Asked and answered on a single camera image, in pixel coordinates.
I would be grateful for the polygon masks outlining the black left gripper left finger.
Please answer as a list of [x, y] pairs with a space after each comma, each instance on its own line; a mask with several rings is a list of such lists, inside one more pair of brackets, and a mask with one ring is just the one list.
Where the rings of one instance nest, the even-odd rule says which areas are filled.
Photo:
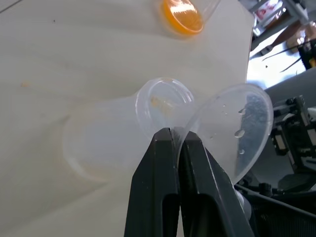
[[154, 134], [130, 187], [124, 236], [174, 237], [180, 210], [177, 158], [169, 128]]

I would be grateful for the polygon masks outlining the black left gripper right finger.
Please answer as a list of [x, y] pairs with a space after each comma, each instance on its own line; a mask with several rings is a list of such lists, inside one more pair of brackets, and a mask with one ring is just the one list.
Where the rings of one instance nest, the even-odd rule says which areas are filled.
[[193, 132], [181, 148], [179, 181], [186, 237], [254, 236], [228, 175]]

